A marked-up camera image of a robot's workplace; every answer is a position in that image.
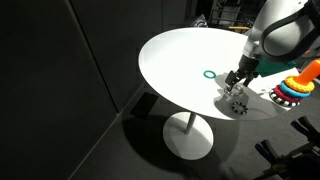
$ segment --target colorful stacking rings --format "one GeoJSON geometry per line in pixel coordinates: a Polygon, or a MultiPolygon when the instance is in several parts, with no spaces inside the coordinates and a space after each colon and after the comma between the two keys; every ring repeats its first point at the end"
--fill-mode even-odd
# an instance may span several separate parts
{"type": "Polygon", "coordinates": [[[281,82],[280,88],[283,92],[287,93],[289,96],[297,97],[297,98],[306,98],[306,97],[309,97],[311,94],[310,92],[301,93],[301,92],[294,91],[291,88],[289,88],[283,81],[281,82]]]}

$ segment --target white round table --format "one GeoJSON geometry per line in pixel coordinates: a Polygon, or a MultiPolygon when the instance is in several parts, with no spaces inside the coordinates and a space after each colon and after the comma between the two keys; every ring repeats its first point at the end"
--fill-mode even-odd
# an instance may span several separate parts
{"type": "Polygon", "coordinates": [[[254,79],[241,97],[223,92],[230,70],[238,69],[247,36],[212,28],[183,28],[153,37],[141,49],[139,67],[150,86],[171,102],[190,110],[172,115],[164,125],[163,137],[177,156],[195,160],[212,148],[214,137],[208,123],[197,114],[224,120],[260,120],[289,108],[274,103],[269,91],[296,69],[254,79]],[[204,72],[215,72],[208,79],[204,72]],[[246,115],[232,110],[232,103],[246,104],[246,115]]]}

